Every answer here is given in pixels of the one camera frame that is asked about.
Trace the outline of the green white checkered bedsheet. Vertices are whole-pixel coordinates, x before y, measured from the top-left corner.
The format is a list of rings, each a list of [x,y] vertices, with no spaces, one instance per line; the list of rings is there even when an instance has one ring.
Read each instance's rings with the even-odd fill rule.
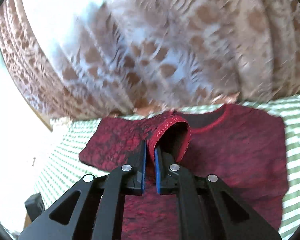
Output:
[[[242,105],[280,116],[285,122],[289,190],[283,198],[279,234],[282,239],[290,239],[300,226],[300,94],[268,103],[246,101]],[[61,118],[53,121],[56,142],[38,166],[36,182],[36,192],[42,195],[45,207],[49,207],[85,174],[105,175],[101,170],[84,165],[78,158],[99,123],[98,119],[71,121]]]

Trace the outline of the brown floral patterned curtain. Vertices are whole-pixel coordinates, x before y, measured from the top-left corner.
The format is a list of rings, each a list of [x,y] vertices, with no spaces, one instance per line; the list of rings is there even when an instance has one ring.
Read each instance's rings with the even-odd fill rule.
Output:
[[[3,0],[0,49],[51,118],[300,93],[298,0]]]

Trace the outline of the dark red knitted garment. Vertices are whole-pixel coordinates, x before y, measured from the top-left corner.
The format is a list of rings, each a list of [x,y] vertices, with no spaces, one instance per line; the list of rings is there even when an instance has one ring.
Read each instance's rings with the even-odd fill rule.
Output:
[[[156,147],[196,176],[217,175],[272,227],[280,227],[288,191],[282,118],[241,105],[204,114],[165,112],[135,121],[104,118],[79,159],[110,172],[138,152],[142,141],[148,147],[146,192],[126,197],[123,239],[179,237],[175,197],[156,191]]]

